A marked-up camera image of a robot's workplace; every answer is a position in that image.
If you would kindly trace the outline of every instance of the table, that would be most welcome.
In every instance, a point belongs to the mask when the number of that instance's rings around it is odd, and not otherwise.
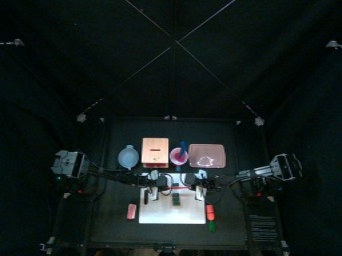
[[[105,168],[120,169],[117,154],[125,145],[133,145],[140,154],[144,137],[168,138],[169,149],[176,147],[181,140],[188,144],[221,144],[225,150],[225,167],[207,169],[208,176],[235,175],[240,170],[268,164],[263,129],[255,126],[253,120],[236,123],[233,120],[165,121],[112,118],[105,119],[105,124],[101,126],[104,139],[98,138],[100,132],[94,134],[96,129],[88,129],[82,132],[80,148],[90,160],[97,161],[96,164]],[[102,145],[102,150],[98,150],[98,144]],[[132,171],[145,172],[140,162]],[[175,169],[169,167],[160,171],[172,173]],[[197,169],[185,164],[181,171],[197,172]],[[92,211],[86,212],[88,218],[82,220],[85,227],[78,230],[82,238],[73,240],[66,238],[73,244],[81,243],[84,247],[98,248],[152,248],[156,244],[172,244],[179,249],[247,248],[243,205],[228,189],[207,197],[208,202],[215,203],[216,215],[216,232],[209,233],[207,224],[139,224],[139,218],[128,221],[126,206],[129,203],[139,204],[140,190],[116,181],[101,182],[102,194],[90,201]],[[65,233],[66,230],[58,229],[60,244],[70,244],[65,241],[62,232]]]

